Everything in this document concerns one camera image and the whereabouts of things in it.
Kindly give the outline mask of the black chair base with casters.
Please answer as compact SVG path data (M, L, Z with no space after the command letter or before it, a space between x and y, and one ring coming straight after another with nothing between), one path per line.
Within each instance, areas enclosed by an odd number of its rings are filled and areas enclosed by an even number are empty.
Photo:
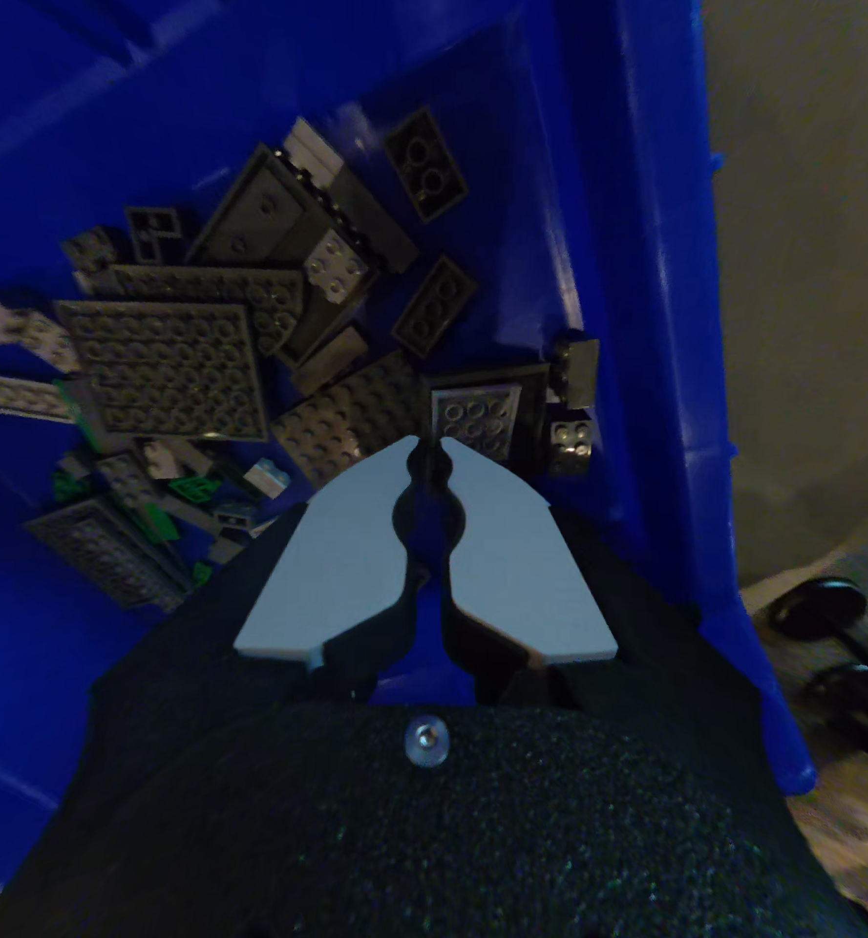
M823 719L835 738L868 755L868 644L853 630L868 612L868 601L852 580L834 576L805 580L769 607L767 622L780 637L810 646L835 640L849 660L816 672L799 699Z

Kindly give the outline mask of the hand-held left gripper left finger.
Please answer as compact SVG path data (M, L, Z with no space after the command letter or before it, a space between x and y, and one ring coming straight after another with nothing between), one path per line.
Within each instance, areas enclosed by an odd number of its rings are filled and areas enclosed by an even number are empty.
M315 695L371 702L417 639L411 469L425 455L404 436L311 498L234 639L238 655L300 665Z

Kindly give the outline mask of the pile of grey building bricks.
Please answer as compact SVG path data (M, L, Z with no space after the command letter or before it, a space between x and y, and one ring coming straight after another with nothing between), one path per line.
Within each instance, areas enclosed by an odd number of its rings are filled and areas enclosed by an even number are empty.
M27 529L123 610L172 611L270 523L289 478L226 444L276 444L315 490L409 435L519 475L587 473L599 341L569 330L550 360L424 374L479 290L440 254L370 343L370 291L420 252L305 118L255 147L195 238L173 206L125 216L128 236L63 241L82 299L0 298L0 348L58 373L0 375L0 416L81 435L53 467L56 508Z

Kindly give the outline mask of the blue plastic bin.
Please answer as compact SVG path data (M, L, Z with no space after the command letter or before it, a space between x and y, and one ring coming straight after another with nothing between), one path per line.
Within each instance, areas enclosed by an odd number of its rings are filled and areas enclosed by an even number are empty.
M420 255L358 324L391 338L445 254L479 290L424 374L599 341L592 520L760 692L785 794L815 768L735 577L699 2L0 2L0 298L82 299L63 241L173 206L195 238L298 117ZM123 610L27 523L75 426L0 416L0 888L56 812L88 690L165 612Z

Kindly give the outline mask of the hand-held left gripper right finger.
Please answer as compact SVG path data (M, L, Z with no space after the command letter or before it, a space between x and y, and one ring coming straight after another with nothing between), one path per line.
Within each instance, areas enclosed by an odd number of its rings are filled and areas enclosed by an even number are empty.
M615 636L547 500L454 438L438 460L453 510L441 634L475 702L496 703L523 671L614 661Z

